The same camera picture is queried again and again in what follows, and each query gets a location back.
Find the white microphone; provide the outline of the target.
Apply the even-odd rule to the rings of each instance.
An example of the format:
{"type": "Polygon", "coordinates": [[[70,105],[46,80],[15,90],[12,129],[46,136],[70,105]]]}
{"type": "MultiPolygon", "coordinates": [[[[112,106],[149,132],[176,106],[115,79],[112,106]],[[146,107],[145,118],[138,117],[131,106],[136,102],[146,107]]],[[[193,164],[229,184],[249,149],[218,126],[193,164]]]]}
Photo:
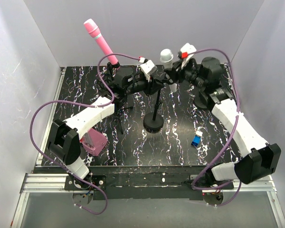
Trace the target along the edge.
{"type": "MultiPolygon", "coordinates": [[[[173,53],[170,49],[166,48],[160,52],[160,62],[162,63],[164,70],[172,69],[173,53]]],[[[166,76],[169,82],[170,91],[175,93],[177,91],[177,84],[173,80],[166,76]]]]}

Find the black round-base stand purple mic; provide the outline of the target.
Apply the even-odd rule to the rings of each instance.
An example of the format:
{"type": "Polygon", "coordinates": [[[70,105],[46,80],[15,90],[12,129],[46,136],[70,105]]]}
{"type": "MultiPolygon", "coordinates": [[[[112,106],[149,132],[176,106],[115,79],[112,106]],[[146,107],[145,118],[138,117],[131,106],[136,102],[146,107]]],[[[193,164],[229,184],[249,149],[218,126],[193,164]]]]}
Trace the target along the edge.
{"type": "Polygon", "coordinates": [[[194,98],[194,104],[197,108],[202,110],[209,110],[213,109],[213,100],[210,96],[202,91],[199,91],[194,98]]]}

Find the black round-base stand white mic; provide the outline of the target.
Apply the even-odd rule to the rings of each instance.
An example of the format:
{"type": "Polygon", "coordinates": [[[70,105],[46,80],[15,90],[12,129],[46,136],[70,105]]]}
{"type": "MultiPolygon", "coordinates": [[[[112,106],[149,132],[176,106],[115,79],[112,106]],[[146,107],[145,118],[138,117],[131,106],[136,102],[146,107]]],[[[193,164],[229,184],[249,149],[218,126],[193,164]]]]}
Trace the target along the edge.
{"type": "Polygon", "coordinates": [[[158,109],[161,104],[160,95],[161,90],[157,93],[154,111],[152,113],[147,113],[143,119],[143,126],[149,133],[158,133],[163,127],[164,119],[160,114],[158,114],[158,109]]]}

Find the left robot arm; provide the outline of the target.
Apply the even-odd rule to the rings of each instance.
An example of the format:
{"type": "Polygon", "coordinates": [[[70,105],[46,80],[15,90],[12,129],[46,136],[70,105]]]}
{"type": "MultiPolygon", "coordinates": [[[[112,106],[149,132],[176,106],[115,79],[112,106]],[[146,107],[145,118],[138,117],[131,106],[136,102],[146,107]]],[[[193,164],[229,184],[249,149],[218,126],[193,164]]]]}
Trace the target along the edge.
{"type": "Polygon", "coordinates": [[[83,111],[64,121],[55,120],[49,133],[47,149],[58,157],[67,170],[76,176],[75,184],[81,190],[91,186],[88,167],[82,161],[81,147],[97,156],[105,147],[107,138],[93,127],[104,118],[123,110],[128,95],[143,91],[146,95],[159,93],[165,79],[153,79],[156,67],[140,65],[134,73],[131,68],[121,66],[116,71],[108,67],[100,77],[104,92],[83,111]]]}

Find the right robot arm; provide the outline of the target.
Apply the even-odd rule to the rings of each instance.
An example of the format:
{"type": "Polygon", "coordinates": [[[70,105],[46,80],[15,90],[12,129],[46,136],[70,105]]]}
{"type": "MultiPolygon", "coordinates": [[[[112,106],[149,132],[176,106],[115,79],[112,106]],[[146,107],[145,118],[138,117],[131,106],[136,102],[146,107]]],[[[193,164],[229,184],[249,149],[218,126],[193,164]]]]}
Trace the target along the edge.
{"type": "Polygon", "coordinates": [[[240,111],[234,93],[221,85],[223,68],[218,59],[206,57],[199,65],[192,56],[176,62],[172,57],[162,57],[160,61],[170,81],[180,83],[186,80],[198,88],[201,106],[211,111],[224,125],[242,157],[238,162],[211,162],[195,181],[203,179],[207,187],[216,189],[224,181],[239,180],[250,184],[275,173],[281,148],[276,143],[269,144],[257,133],[240,111]]]}

